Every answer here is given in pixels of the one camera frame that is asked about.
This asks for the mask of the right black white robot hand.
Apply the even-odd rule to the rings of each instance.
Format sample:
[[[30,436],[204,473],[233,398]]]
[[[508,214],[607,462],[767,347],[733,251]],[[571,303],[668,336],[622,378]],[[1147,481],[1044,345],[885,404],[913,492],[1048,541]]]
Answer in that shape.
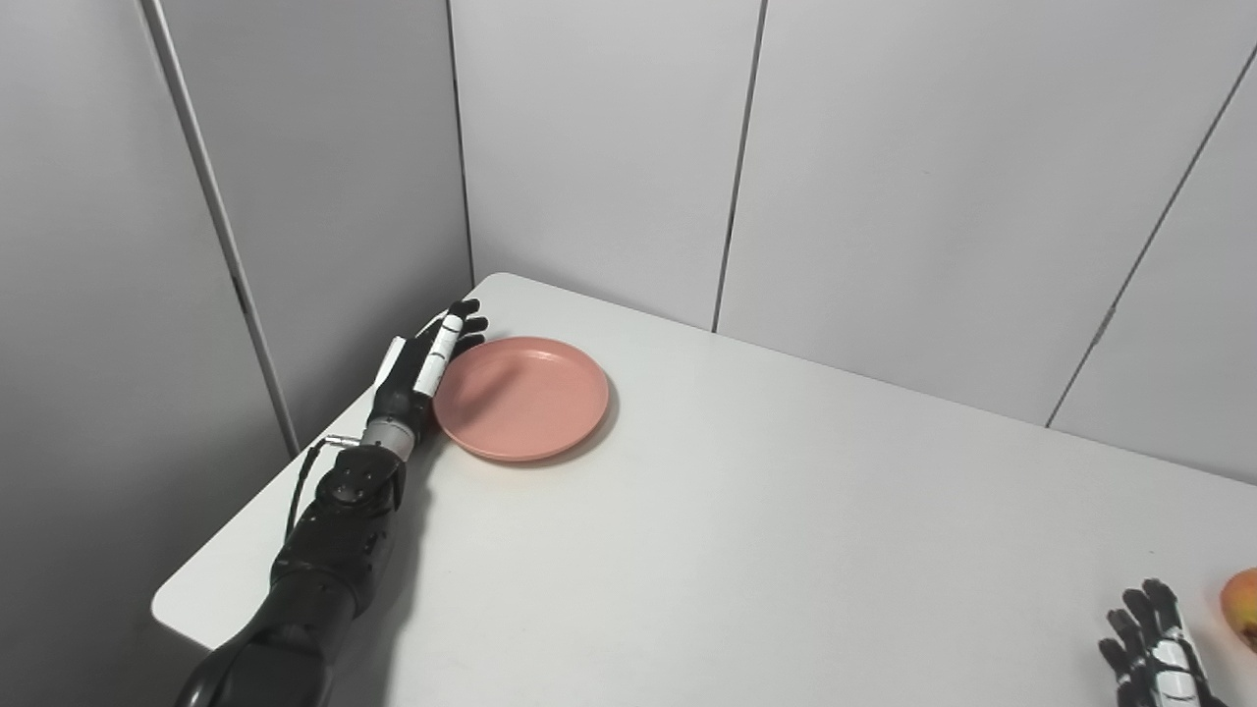
[[[1226,706],[1208,681],[1199,650],[1166,582],[1146,577],[1106,614],[1112,637],[1097,649],[1114,673],[1119,706]]]

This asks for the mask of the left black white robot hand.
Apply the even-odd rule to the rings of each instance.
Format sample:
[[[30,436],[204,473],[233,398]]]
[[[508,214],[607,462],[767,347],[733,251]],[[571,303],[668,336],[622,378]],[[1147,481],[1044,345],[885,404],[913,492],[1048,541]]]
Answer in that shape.
[[[417,335],[390,348],[386,361],[391,366],[375,389],[370,421],[400,421],[416,437],[427,431],[447,366],[486,341],[489,321],[479,315],[480,306],[480,299],[454,301]]]

